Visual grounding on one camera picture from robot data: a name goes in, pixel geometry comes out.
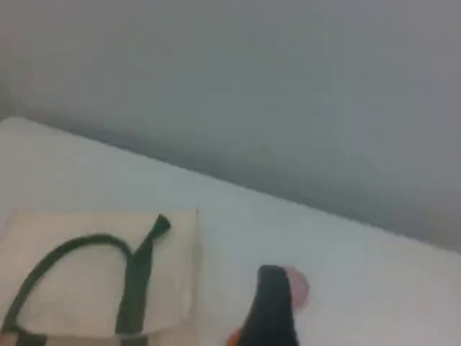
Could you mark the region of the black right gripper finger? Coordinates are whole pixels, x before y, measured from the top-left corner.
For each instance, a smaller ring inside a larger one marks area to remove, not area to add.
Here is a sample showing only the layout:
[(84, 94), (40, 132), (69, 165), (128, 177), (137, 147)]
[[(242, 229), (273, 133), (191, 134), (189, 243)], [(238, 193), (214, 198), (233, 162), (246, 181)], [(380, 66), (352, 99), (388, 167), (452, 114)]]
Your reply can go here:
[(290, 282), (284, 268), (263, 265), (237, 345), (298, 346)]

